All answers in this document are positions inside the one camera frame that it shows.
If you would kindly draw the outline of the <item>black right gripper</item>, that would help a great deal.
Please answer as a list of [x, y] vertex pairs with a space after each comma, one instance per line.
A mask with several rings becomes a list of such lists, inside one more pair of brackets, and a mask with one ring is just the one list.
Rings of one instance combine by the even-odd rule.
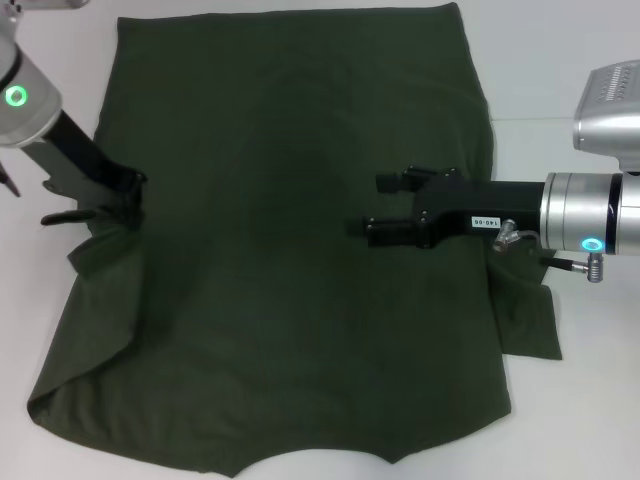
[[454, 169], [439, 173], [410, 165], [375, 176], [379, 193], [411, 192], [412, 220], [361, 217], [348, 236], [369, 248], [432, 249], [457, 236], [486, 236], [504, 249], [518, 236], [540, 233], [542, 182], [476, 181]]

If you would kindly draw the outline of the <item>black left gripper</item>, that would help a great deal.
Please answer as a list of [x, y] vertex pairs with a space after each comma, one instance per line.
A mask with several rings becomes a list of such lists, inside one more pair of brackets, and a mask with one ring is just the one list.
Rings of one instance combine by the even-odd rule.
[[112, 161], [67, 113], [21, 150], [49, 175], [43, 182], [49, 192], [79, 201], [116, 201], [109, 207], [114, 221], [129, 230], [142, 225], [147, 177]]

